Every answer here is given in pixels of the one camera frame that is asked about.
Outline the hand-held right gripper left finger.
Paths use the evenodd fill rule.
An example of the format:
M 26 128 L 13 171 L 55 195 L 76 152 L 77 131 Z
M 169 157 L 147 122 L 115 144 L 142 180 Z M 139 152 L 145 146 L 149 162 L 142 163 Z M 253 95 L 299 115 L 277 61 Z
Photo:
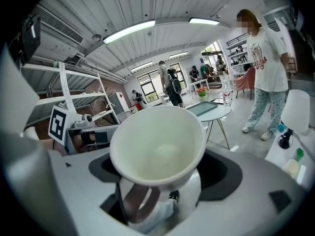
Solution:
M 127 226 L 119 177 L 105 170 L 107 148 L 61 156 L 30 138 L 7 139 L 7 182 L 51 236 L 135 236 Z

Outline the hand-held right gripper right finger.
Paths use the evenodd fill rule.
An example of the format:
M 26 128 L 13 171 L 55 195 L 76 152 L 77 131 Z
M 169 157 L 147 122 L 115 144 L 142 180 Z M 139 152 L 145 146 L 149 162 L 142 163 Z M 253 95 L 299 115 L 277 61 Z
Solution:
M 273 236 L 307 195 L 276 165 L 250 154 L 207 149 L 180 190 L 180 212 L 166 236 Z

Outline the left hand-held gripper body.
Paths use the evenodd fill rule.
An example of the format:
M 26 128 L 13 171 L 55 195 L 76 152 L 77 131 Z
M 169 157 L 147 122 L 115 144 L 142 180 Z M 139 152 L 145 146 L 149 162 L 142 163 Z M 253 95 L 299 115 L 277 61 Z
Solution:
M 93 117 L 54 106 L 48 135 L 63 146 L 67 155 L 108 148 L 118 125 L 96 126 Z

